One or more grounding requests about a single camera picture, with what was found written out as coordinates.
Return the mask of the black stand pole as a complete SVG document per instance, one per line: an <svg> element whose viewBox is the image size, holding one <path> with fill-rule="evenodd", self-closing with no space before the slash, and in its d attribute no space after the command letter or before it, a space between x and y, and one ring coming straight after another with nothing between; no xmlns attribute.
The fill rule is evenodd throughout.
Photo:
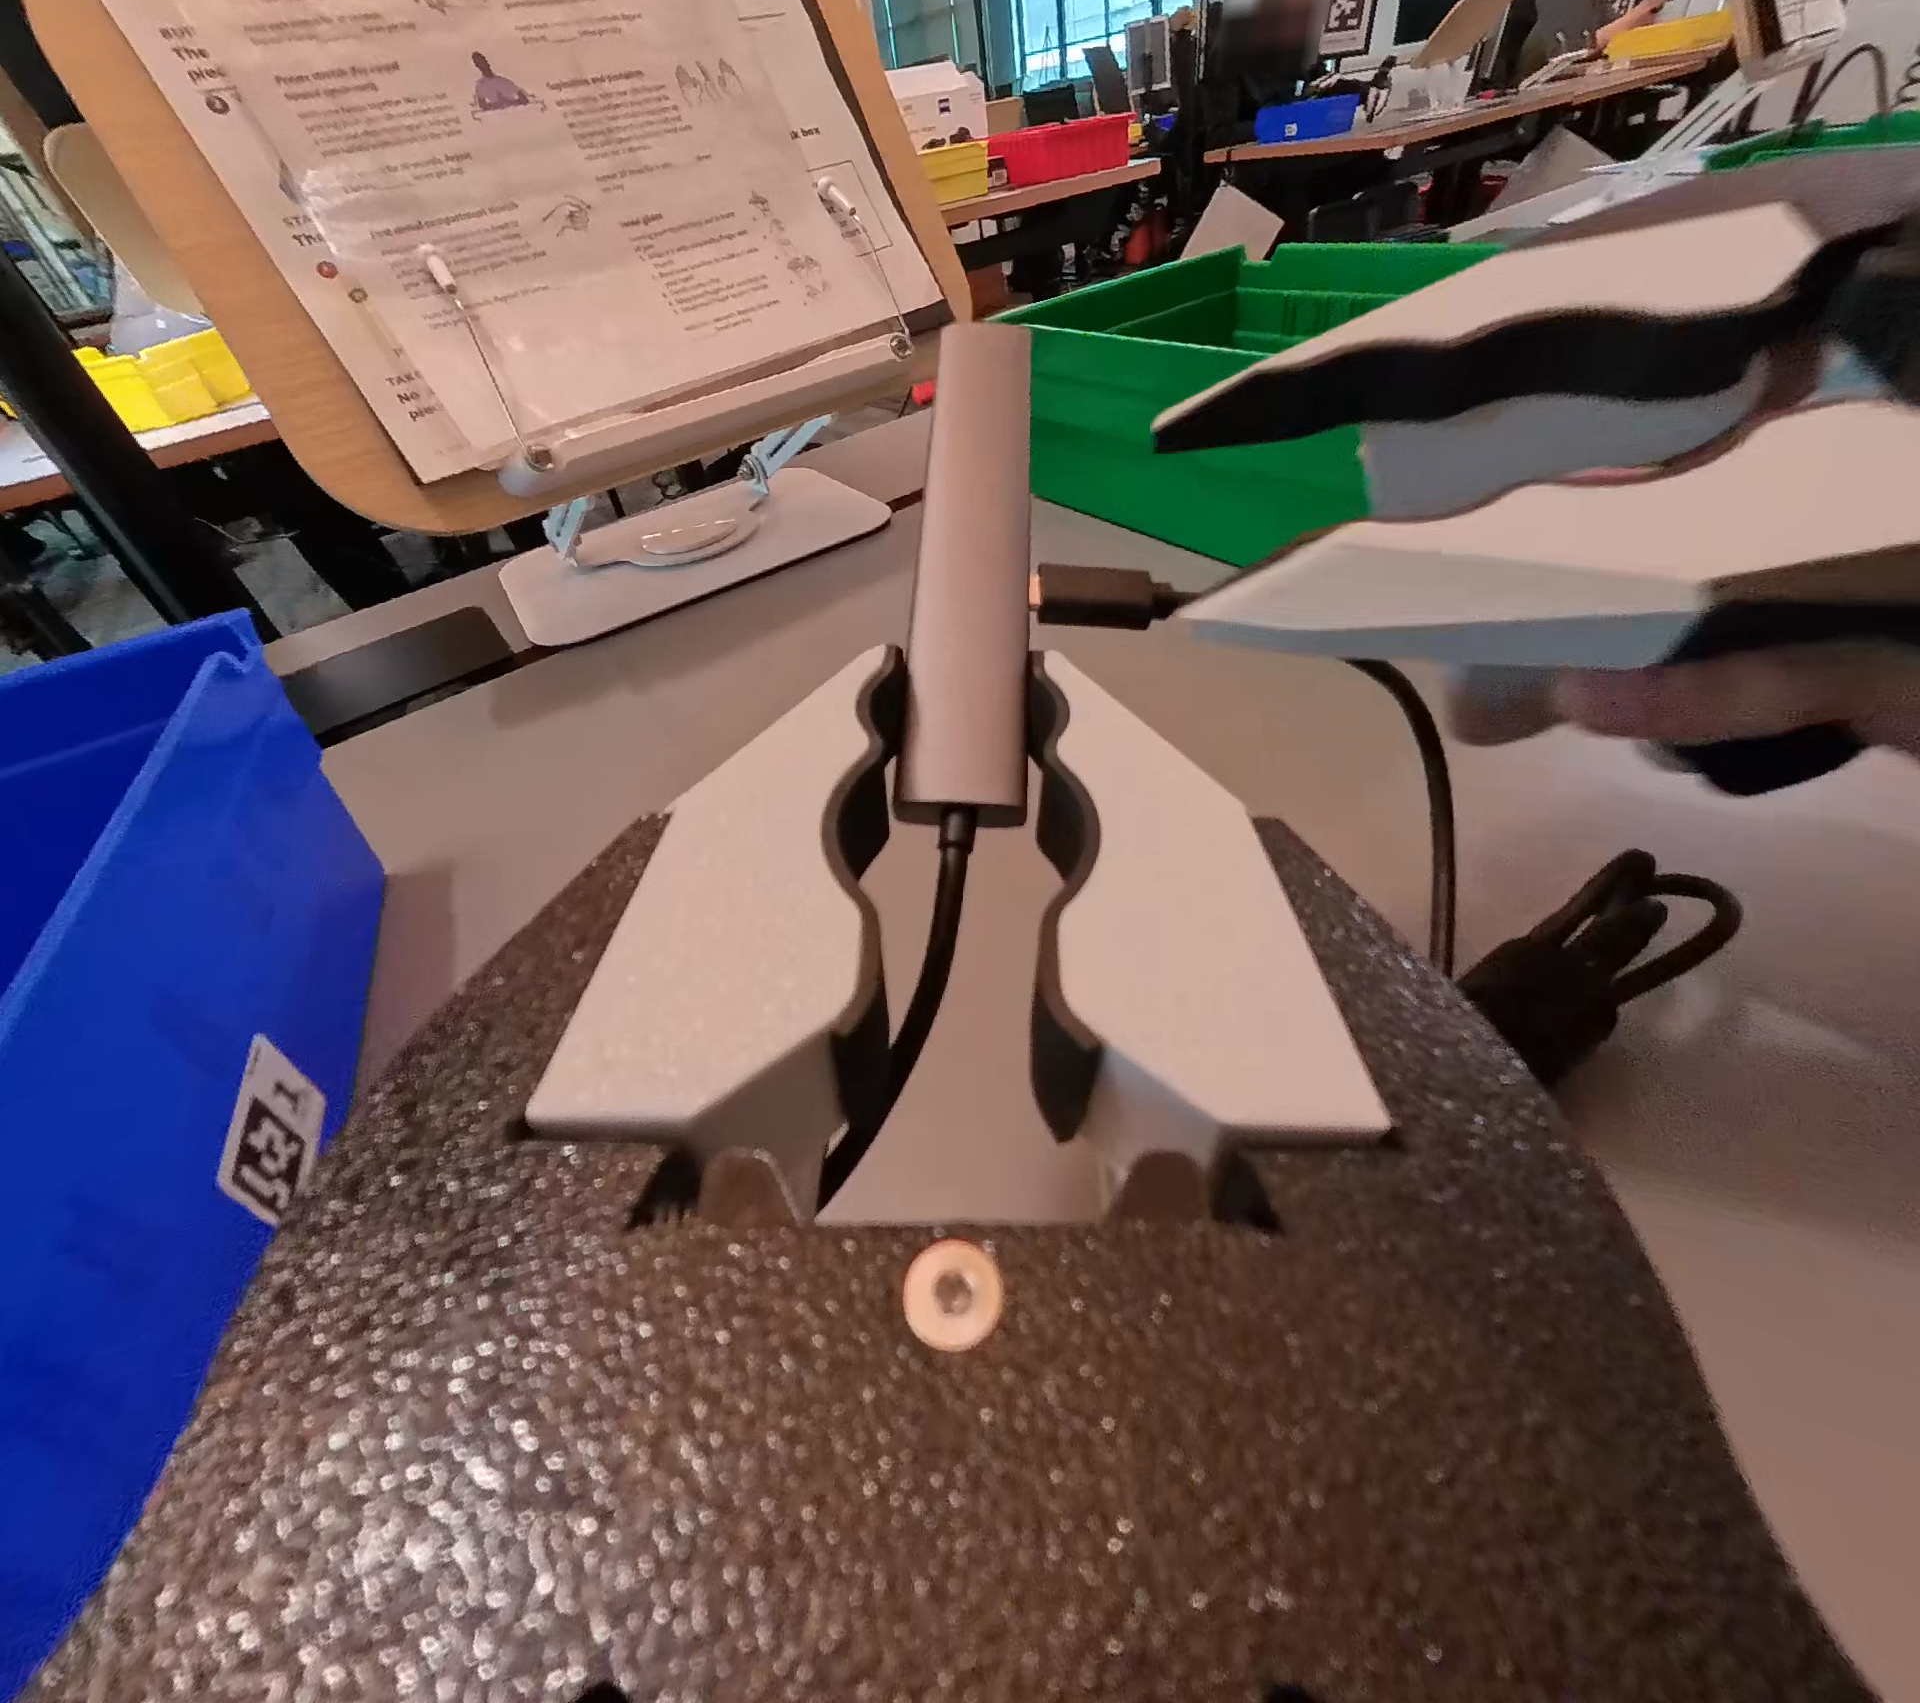
<svg viewBox="0 0 1920 1703"><path fill-rule="evenodd" d="M106 397L84 376L66 335L3 256L3 394L26 437L60 468L121 571L148 605L182 626L195 609L177 587L174 526L165 483Z"/></svg>

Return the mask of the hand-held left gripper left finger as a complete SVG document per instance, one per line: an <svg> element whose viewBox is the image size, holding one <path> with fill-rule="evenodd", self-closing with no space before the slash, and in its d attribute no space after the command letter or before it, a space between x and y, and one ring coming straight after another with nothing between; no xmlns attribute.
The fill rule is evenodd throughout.
<svg viewBox="0 0 1920 1703"><path fill-rule="evenodd" d="M876 1111L875 901L905 659L864 651L690 784L524 1109L536 1139L761 1151L790 1188Z"/></svg>

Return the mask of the person's right hand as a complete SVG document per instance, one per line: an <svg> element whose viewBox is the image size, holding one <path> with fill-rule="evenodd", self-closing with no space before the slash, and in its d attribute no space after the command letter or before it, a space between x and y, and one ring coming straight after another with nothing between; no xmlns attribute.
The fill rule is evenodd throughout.
<svg viewBox="0 0 1920 1703"><path fill-rule="evenodd" d="M1570 726L1647 745L1713 745L1840 726L1917 755L1917 659L1872 641L1819 641L1650 670L1465 670L1447 720L1469 745Z"/></svg>

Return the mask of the grey desk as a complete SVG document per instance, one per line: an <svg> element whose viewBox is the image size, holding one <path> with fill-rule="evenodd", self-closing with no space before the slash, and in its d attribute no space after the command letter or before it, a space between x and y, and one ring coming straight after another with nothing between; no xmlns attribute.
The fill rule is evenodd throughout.
<svg viewBox="0 0 1920 1703"><path fill-rule="evenodd" d="M915 546L919 508L897 509L846 549L324 745L387 870L361 1074L635 816L900 638ZM1038 638L1425 948L1425 784L1388 692L1166 626ZM1869 1687L1913 1700L1917 764L1867 755L1723 797L1569 729L1447 744L1447 760L1461 960L1543 922L1625 847L1744 908L1718 958L1621 1013L1558 1103L1795 1577ZM942 1018L816 1237L876 1251L879 1225L982 1218L1063 1237L1097 1215L1097 1162L1049 1140L1027 1092L1053 891L1030 829L982 832Z"/></svg>

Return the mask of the white cardboard box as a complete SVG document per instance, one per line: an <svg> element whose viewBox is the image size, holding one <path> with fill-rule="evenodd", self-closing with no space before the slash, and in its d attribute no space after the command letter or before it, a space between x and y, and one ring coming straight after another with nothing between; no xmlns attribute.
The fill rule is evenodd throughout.
<svg viewBox="0 0 1920 1703"><path fill-rule="evenodd" d="M1244 195L1236 184L1219 180L1188 232L1182 261L1240 252L1251 263L1264 263L1282 231L1286 221L1278 212Z"/></svg>

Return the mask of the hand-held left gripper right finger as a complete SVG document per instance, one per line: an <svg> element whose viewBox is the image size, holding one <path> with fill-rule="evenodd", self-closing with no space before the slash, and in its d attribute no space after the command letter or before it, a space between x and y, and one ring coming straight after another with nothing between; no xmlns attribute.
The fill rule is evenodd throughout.
<svg viewBox="0 0 1920 1703"><path fill-rule="evenodd" d="M1105 1174L1373 1147L1393 1119L1258 829L1056 651L1027 660L1038 926L1030 1092Z"/></svg>

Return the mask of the red plastic bin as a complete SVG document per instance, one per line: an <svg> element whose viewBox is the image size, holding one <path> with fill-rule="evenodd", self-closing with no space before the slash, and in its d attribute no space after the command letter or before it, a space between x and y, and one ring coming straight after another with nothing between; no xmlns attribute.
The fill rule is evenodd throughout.
<svg viewBox="0 0 1920 1703"><path fill-rule="evenodd" d="M1030 190L1120 171L1133 161L1136 119L1110 113L989 135L989 190Z"/></svg>

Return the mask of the grey USB hub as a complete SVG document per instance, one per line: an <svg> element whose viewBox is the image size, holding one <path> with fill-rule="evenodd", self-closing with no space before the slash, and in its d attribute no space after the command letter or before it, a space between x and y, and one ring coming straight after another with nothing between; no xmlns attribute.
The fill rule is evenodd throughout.
<svg viewBox="0 0 1920 1703"><path fill-rule="evenodd" d="M894 821L938 834L930 929L875 1088L823 1161L828 1205L894 1113L945 1000L979 829L1026 821L1030 345L1018 324L939 342L905 653L861 692L894 764Z"/></svg>

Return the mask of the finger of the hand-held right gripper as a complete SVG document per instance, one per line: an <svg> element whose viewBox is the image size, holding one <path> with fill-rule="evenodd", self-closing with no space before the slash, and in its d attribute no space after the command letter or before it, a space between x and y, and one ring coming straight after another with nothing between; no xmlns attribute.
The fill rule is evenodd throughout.
<svg viewBox="0 0 1920 1703"><path fill-rule="evenodd" d="M1860 397L1629 481L1355 520L1200 593L1177 626L1300 659L1625 671L1673 660L1718 605L1883 583L1917 603L1917 411Z"/></svg>
<svg viewBox="0 0 1920 1703"><path fill-rule="evenodd" d="M1166 409L1159 459L1358 430L1362 512L1668 467L1777 409L1856 238L1788 202L1502 252Z"/></svg>

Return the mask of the white printed box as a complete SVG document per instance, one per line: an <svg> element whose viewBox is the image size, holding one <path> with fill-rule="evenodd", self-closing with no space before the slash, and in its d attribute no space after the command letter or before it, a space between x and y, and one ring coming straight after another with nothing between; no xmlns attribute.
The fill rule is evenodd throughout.
<svg viewBox="0 0 1920 1703"><path fill-rule="evenodd" d="M985 146L989 139L989 99L971 69L952 60L885 69L913 151Z"/></svg>

